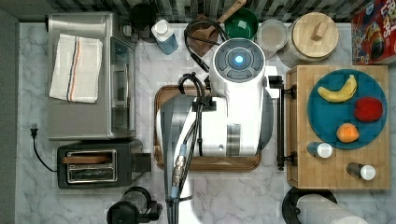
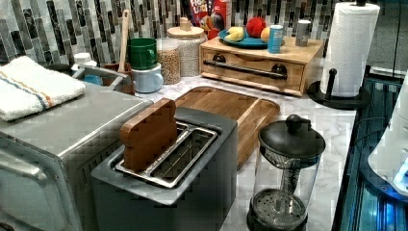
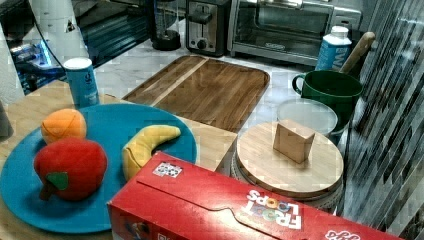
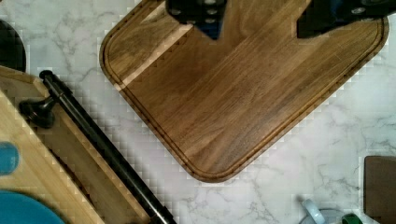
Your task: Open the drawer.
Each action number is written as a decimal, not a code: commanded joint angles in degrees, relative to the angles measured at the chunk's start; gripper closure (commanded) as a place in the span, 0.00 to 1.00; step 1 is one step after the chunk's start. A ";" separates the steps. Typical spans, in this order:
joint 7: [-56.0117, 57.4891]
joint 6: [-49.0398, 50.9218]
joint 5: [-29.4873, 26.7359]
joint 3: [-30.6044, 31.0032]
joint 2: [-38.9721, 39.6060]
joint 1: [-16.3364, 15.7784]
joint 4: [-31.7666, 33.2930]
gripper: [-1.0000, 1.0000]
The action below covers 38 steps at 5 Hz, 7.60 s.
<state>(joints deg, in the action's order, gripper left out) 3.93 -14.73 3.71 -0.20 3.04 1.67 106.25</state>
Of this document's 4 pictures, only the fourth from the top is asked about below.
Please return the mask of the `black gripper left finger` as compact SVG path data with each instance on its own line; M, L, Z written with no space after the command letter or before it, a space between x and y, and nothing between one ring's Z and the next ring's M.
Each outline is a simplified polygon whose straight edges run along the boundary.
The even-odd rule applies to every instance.
M217 40L227 0L165 0L167 13L181 24L192 24L203 34Z

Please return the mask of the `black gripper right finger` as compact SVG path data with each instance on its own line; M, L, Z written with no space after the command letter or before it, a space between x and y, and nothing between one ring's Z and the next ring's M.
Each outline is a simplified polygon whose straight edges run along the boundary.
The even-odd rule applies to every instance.
M296 22L297 37L316 37L355 21L381 19L395 11L396 0L311 0Z

